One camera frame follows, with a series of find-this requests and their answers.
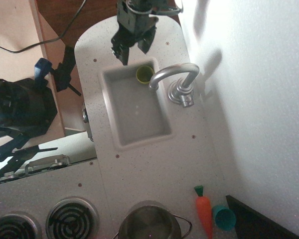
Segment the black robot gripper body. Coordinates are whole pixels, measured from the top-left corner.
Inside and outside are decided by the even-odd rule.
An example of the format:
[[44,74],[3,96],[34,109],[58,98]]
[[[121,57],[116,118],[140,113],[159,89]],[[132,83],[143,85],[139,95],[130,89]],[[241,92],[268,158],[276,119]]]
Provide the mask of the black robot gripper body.
[[157,17],[150,17],[155,0],[119,0],[117,1],[117,22],[119,29],[112,37],[112,53],[119,57],[119,46],[133,47],[157,23]]

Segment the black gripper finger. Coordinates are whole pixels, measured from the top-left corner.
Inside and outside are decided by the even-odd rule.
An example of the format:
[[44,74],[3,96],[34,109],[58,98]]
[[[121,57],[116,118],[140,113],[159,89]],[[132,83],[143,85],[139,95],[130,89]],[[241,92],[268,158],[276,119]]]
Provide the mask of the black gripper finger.
[[129,47],[119,46],[119,60],[124,66],[127,66],[129,60]]
[[144,54],[147,54],[147,52],[149,51],[152,42],[154,40],[155,33],[156,33],[156,27],[152,27],[147,32],[145,32],[144,35],[141,37],[141,39],[138,41],[138,48]]

